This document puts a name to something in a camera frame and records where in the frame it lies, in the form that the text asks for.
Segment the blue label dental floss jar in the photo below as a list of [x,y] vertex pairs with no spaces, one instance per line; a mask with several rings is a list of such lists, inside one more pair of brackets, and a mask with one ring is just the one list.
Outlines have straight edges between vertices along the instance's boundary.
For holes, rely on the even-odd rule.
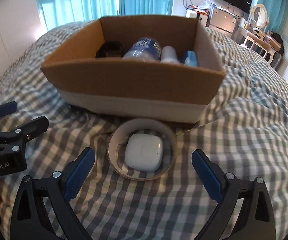
[[143,61],[159,61],[161,57],[159,42],[150,37],[138,39],[123,56],[123,59],[135,59]]

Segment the grey checkered bed quilt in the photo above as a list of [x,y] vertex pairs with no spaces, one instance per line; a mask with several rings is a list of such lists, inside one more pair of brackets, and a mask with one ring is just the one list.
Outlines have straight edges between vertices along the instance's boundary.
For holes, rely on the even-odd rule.
[[216,206],[192,167],[192,152],[200,148],[224,172],[264,179],[276,238],[283,239],[288,234],[288,83],[257,53],[208,30],[227,71],[218,93],[191,130],[176,130],[173,168],[156,180],[131,181],[114,171],[106,155],[121,119],[73,110],[40,69],[84,25],[49,31],[0,78],[0,104],[18,105],[16,113],[0,119],[0,131],[42,115],[49,119],[48,130],[27,144],[24,174],[48,177],[85,147],[94,147],[96,166],[71,201],[93,239],[193,239]]

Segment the white earbuds case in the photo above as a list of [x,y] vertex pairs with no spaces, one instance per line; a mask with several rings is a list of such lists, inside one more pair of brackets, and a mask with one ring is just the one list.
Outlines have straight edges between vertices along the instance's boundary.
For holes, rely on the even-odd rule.
[[155,172],[163,158],[163,142],[156,135],[133,134],[126,145],[124,161],[138,171]]

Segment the black hair clip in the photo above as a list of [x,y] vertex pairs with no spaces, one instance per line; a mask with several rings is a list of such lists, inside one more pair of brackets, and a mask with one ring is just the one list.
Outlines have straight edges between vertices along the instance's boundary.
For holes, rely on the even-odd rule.
[[118,41],[109,41],[101,45],[95,58],[123,57],[125,54],[123,45]]

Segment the open brown cardboard box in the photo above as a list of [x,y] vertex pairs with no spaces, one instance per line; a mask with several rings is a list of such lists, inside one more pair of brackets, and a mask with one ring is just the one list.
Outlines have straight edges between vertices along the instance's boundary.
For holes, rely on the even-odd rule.
[[[96,57],[100,47],[119,42],[128,50],[140,38],[193,51],[197,65],[119,57]],[[136,15],[92,21],[58,47],[42,72],[70,104],[97,114],[194,124],[216,95],[226,70],[199,20]]]

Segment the white plastic bottle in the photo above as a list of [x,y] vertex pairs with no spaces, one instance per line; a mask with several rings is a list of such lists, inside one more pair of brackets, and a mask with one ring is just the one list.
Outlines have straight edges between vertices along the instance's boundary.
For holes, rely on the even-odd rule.
[[179,64],[177,53],[172,46],[165,46],[161,50],[161,63]]

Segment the blue white tissue pack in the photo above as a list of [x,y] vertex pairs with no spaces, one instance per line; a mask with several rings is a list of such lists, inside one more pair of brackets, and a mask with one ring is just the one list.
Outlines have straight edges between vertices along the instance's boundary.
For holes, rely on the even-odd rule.
[[194,51],[188,50],[184,53],[183,64],[189,67],[198,67],[197,55]]

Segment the white dressing table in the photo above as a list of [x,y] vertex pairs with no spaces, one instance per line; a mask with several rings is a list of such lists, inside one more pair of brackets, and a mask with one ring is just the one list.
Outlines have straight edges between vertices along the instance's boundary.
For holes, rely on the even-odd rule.
[[280,50],[282,45],[272,36],[257,31],[245,30],[243,48],[249,48],[257,52],[271,67],[277,68],[282,60]]

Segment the oval vanity mirror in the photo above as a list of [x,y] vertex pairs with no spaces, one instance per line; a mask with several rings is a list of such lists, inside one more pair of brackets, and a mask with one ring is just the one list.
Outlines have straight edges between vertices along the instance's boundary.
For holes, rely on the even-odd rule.
[[258,29],[264,29],[269,24],[269,16],[266,7],[258,3],[251,9],[251,19],[255,21]]

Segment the silver mini fridge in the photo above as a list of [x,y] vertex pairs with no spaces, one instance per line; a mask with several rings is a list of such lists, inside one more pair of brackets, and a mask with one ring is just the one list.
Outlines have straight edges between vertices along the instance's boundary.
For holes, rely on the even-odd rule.
[[218,30],[227,36],[231,36],[236,25],[237,16],[230,11],[220,8],[212,7],[208,18],[208,27]]

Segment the white suitcase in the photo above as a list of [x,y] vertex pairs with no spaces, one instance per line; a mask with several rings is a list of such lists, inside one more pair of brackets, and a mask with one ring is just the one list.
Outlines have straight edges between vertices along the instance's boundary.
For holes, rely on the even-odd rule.
[[198,19],[204,27],[207,25],[208,13],[203,10],[187,8],[185,17]]

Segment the teal side curtain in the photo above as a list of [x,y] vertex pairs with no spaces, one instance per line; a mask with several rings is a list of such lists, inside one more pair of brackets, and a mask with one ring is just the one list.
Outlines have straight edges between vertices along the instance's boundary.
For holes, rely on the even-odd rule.
[[288,0],[258,0],[265,6],[269,24],[267,30],[282,35],[288,19]]

